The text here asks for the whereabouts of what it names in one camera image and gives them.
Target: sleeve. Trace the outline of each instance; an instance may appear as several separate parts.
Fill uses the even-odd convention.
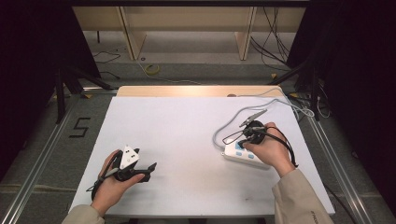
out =
[[[300,170],[283,176],[273,187],[276,224],[328,224],[332,219]]]
[[[105,224],[105,220],[99,213],[89,205],[78,205],[74,207],[62,224]]]

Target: hand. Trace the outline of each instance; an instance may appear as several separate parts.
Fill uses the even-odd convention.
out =
[[[106,169],[107,164],[117,152],[118,150],[115,150],[107,157],[99,176],[102,175],[102,173]],[[138,183],[143,177],[145,177],[145,175],[134,175],[131,179],[123,182],[118,181],[114,176],[106,178],[102,185],[99,187],[99,189],[96,191],[95,198],[93,199],[91,206],[99,212],[99,215],[101,217],[103,217],[106,211],[120,200],[122,194],[129,187]]]
[[[264,126],[266,128],[276,128],[273,122],[269,122]],[[267,129],[267,132],[285,141],[285,137],[274,128]],[[259,145],[246,142],[243,147],[253,152],[262,162],[274,166],[280,177],[295,169],[290,161],[288,150],[272,137],[265,136]]]

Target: person's left hand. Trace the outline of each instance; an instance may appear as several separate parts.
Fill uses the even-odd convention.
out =
[[[102,171],[99,176],[105,171],[107,164],[110,162],[111,158],[118,152],[115,150],[112,152],[102,167]],[[105,179],[99,189],[96,191],[95,197],[91,203],[91,207],[99,212],[99,215],[103,217],[106,211],[120,201],[123,193],[132,185],[138,183],[145,175],[134,175],[129,180],[123,182],[118,181],[114,176],[110,176]]]

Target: white table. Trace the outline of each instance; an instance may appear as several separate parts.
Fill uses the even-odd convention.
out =
[[[71,207],[91,203],[91,194],[85,190],[96,180],[104,159],[113,150],[128,144],[140,148],[140,161],[136,168],[146,169],[158,162],[157,169],[151,174],[148,183],[137,184],[129,189],[121,201],[107,212],[108,215],[273,215],[274,196],[271,187],[279,179],[276,171],[228,161],[221,156],[221,149],[216,148],[211,141],[214,131],[230,120],[237,110],[248,105],[264,104],[273,98],[114,97]],[[259,120],[263,123],[274,121],[289,138],[296,161],[300,164],[299,169],[312,184],[328,213],[333,214],[332,204],[290,107],[273,103],[266,108],[268,112]],[[239,124],[256,112],[242,112],[235,122],[219,134],[218,143],[228,134],[240,130]]]

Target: small white object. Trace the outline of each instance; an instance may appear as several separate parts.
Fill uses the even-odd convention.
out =
[[[227,144],[231,143],[232,141],[233,139],[231,138],[227,139]],[[238,141],[236,140],[225,146],[224,153],[221,153],[225,159],[270,169],[268,164],[262,162],[256,155],[253,154],[253,152],[238,146],[237,142]]]
[[[138,160],[139,154],[137,154],[131,147],[126,145],[122,153],[120,168],[124,169]]]

